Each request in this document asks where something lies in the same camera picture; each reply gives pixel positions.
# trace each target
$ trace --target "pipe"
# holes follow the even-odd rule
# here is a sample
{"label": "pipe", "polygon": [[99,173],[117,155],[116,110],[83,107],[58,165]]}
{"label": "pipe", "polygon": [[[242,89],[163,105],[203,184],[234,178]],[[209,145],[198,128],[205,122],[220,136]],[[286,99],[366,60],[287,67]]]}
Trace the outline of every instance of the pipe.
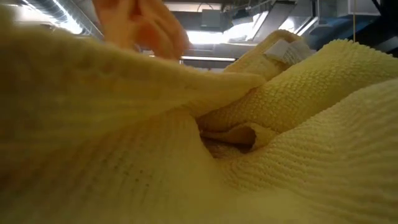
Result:
{"label": "pipe", "polygon": [[101,31],[72,0],[23,0],[27,5],[48,16],[61,28],[74,34],[92,35],[103,39]]}

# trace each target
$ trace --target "waffle knit texture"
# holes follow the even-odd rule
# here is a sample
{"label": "waffle knit texture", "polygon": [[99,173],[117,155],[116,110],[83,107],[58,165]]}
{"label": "waffle knit texture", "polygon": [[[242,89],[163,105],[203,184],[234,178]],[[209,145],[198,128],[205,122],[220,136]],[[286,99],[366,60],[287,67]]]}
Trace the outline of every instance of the waffle knit texture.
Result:
{"label": "waffle knit texture", "polygon": [[398,222],[390,55],[199,72],[0,17],[0,223]]}

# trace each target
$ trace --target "yellow knit fabric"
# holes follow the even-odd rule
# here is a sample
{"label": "yellow knit fabric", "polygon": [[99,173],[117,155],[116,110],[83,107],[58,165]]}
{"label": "yellow knit fabric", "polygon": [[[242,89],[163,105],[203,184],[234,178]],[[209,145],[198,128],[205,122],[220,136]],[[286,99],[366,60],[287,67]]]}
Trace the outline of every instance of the yellow knit fabric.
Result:
{"label": "yellow knit fabric", "polygon": [[0,223],[398,222],[397,59],[277,31],[217,74],[0,17]]}

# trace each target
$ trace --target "white tag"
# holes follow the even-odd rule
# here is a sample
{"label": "white tag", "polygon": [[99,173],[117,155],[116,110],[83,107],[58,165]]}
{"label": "white tag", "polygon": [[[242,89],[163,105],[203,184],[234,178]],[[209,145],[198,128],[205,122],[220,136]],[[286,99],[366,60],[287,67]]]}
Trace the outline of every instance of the white tag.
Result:
{"label": "white tag", "polygon": [[285,40],[278,40],[265,52],[268,57],[289,65],[299,63],[314,53],[315,51],[311,50],[302,40],[296,40],[292,43],[288,43]]}

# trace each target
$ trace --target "ceiling duct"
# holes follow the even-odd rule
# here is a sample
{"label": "ceiling duct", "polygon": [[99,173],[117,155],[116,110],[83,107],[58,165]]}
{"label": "ceiling duct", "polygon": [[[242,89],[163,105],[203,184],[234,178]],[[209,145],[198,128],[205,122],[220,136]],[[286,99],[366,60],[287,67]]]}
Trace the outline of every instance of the ceiling duct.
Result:
{"label": "ceiling duct", "polygon": [[28,6],[49,16],[53,23],[74,34],[92,35],[102,39],[101,31],[71,0],[22,0]]}

